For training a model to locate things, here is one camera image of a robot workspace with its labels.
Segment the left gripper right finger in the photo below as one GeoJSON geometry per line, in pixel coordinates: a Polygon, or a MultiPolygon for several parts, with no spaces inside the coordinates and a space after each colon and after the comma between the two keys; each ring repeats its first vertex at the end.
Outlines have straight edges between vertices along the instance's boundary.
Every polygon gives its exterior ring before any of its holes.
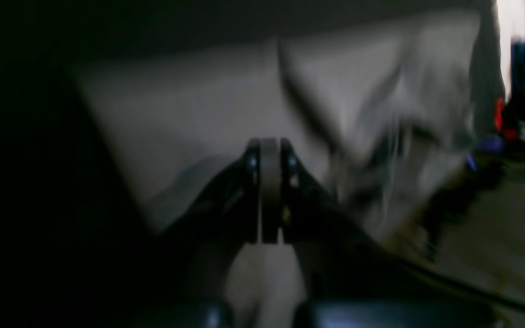
{"type": "Polygon", "coordinates": [[[491,328],[493,309],[421,280],[352,222],[280,140],[284,241],[294,247],[308,299],[294,328],[491,328]]]}

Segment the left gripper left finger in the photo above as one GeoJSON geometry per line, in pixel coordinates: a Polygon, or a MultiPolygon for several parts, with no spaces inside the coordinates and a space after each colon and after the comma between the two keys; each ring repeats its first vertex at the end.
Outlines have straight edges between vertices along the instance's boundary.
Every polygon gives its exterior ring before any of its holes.
{"type": "Polygon", "coordinates": [[[158,237],[167,322],[180,328],[233,328],[222,293],[240,249],[257,241],[264,140],[216,174],[158,237]]]}

